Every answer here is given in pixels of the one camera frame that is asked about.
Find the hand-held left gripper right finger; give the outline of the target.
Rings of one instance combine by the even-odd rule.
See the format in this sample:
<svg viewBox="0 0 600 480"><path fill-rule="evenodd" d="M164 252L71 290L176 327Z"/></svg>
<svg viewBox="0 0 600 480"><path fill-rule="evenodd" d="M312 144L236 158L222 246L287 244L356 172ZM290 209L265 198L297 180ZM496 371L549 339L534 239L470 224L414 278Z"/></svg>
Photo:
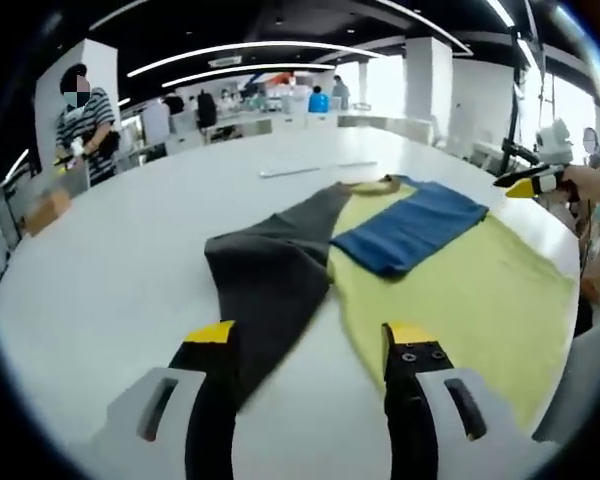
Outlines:
<svg viewBox="0 0 600 480"><path fill-rule="evenodd" d="M432 335L400 322L383 332L384 411L394 479L529 479L545 445L519 429L482 376L457 368Z"/></svg>

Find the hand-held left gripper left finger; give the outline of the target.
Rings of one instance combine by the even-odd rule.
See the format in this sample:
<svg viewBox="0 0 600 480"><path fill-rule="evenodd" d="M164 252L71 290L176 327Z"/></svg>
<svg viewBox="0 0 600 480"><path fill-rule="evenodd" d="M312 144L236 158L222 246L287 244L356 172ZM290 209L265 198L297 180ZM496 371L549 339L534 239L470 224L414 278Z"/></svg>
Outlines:
<svg viewBox="0 0 600 480"><path fill-rule="evenodd" d="M106 478L232 478L238 351L233 322L208 325L112 401L92 439Z"/></svg>

